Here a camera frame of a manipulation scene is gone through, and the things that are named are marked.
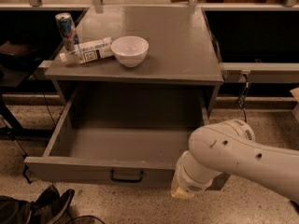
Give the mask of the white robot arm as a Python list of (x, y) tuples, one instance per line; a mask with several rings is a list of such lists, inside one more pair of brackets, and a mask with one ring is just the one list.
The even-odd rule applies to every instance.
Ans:
[(254, 131), (239, 119), (202, 126), (193, 131), (188, 149), (179, 157), (171, 195), (221, 188), (223, 175), (237, 175), (299, 203), (299, 151), (255, 141)]

